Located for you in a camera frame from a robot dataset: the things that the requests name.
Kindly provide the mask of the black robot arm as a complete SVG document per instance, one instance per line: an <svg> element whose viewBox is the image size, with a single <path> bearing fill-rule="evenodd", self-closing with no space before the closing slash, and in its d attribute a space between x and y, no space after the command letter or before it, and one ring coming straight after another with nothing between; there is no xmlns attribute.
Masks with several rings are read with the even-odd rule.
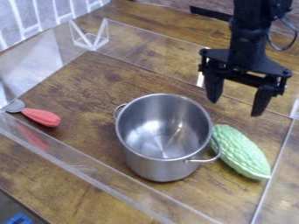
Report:
<svg viewBox="0 0 299 224"><path fill-rule="evenodd" d="M271 23L280 20L288 27L295 25L286 17L292 0L234 0L234 15L228 21L231 30L227 49L202 49L199 71L204 76L207 98L216 102L223 93L226 80L256 88L251 110L260 116L270 100L286 91L288 68L267 57L266 48Z"/></svg>

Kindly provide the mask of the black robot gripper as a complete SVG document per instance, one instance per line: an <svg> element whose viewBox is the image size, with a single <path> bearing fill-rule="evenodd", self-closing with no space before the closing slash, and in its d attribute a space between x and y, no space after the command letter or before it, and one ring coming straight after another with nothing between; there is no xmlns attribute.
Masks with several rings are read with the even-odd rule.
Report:
<svg viewBox="0 0 299 224"><path fill-rule="evenodd" d="M262 116L274 97L286 91L291 71L267 57L268 29L231 29L228 49L200 49L207 98L216 103L224 80L258 88L252 116Z"/></svg>

